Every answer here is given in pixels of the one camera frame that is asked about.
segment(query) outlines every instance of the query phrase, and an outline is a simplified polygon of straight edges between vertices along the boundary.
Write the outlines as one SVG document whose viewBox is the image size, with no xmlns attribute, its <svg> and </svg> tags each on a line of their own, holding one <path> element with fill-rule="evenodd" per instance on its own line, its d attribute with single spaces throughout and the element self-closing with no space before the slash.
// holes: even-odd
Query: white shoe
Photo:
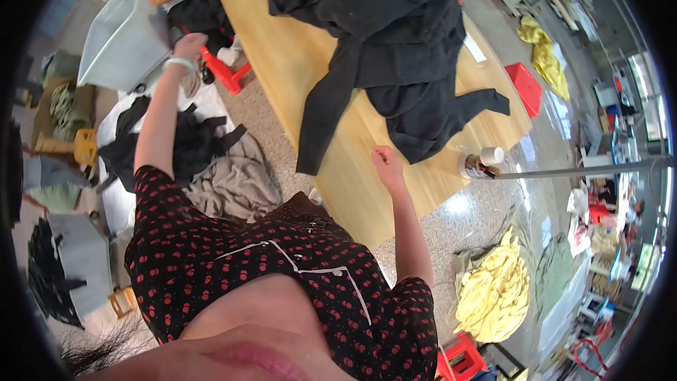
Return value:
<svg viewBox="0 0 677 381">
<path fill-rule="evenodd" d="M 228 65 L 229 67 L 235 64 L 235 61 L 240 57 L 240 51 L 234 50 L 233 48 L 222 47 L 219 49 L 219 52 L 216 54 L 216 58 Z"/>
<path fill-rule="evenodd" d="M 230 50 L 237 50 L 238 52 L 242 51 L 242 43 L 240 43 L 240 38 L 236 34 L 233 37 L 233 44 L 229 47 Z"/>
<path fill-rule="evenodd" d="M 316 205 L 322 204 L 322 196 L 319 195 L 319 191 L 317 191 L 315 187 L 313 187 L 313 189 L 310 190 L 308 198 Z"/>
</svg>

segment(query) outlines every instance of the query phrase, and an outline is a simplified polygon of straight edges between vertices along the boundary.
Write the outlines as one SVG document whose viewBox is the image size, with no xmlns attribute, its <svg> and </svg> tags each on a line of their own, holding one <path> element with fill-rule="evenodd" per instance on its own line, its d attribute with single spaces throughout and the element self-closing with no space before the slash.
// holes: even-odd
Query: black hair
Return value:
<svg viewBox="0 0 677 381">
<path fill-rule="evenodd" d="M 139 343 L 133 342 L 143 325 L 139 314 L 133 313 L 100 337 L 80 338 L 83 332 L 73 329 L 61 342 L 61 360 L 73 376 L 106 369 L 150 347 L 150 337 Z"/>
<path fill-rule="evenodd" d="M 637 216 L 642 216 L 644 208 L 647 207 L 647 202 L 644 199 L 641 199 L 637 203 L 639 204 L 639 210 L 635 211 L 635 213 Z"/>
</svg>

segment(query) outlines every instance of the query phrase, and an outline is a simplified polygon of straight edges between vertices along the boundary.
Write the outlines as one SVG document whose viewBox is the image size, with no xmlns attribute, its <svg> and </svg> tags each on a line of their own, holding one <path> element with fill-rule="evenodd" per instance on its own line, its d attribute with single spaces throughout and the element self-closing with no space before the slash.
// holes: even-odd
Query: metal pole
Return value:
<svg viewBox="0 0 677 381">
<path fill-rule="evenodd" d="M 632 173 L 639 170 L 648 170 L 651 166 L 655 169 L 664 169 L 668 166 L 677 166 L 677 160 L 672 156 L 645 159 L 639 162 L 631 162 L 621 165 L 593 166 L 591 168 L 564 168 L 559 170 L 533 171 L 531 173 L 506 173 L 496 174 L 496 180 L 519 180 L 519 179 L 545 179 L 556 176 L 584 176 Z"/>
</svg>

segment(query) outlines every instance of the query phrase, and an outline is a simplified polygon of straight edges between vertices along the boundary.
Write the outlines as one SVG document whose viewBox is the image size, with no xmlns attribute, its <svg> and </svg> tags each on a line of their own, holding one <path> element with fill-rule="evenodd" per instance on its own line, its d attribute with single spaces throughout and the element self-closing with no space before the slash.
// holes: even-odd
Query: black dress with red polka dots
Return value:
<svg viewBox="0 0 677 381">
<path fill-rule="evenodd" d="M 391 290 L 368 248 L 328 216 L 300 212 L 288 202 L 254 224 L 209 218 L 151 166 L 137 171 L 135 192 L 134 237 L 124 264 L 160 344 L 178 339 L 201 310 L 229 291 L 281 273 L 304 288 L 332 359 L 350 376 L 434 378 L 430 288 L 412 277 Z"/>
</svg>

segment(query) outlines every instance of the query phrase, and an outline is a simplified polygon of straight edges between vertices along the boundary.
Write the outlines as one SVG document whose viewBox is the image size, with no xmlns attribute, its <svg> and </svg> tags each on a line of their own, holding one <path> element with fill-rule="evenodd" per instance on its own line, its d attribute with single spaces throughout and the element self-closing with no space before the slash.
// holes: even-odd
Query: bracelet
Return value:
<svg viewBox="0 0 677 381">
<path fill-rule="evenodd" d="M 170 59 L 167 59 L 167 61 L 163 65 L 163 69 L 166 69 L 171 64 L 181 64 L 184 67 L 188 68 L 188 71 L 195 72 L 195 66 L 193 65 L 193 63 L 191 61 L 189 61 L 186 58 L 170 58 Z"/>
</svg>

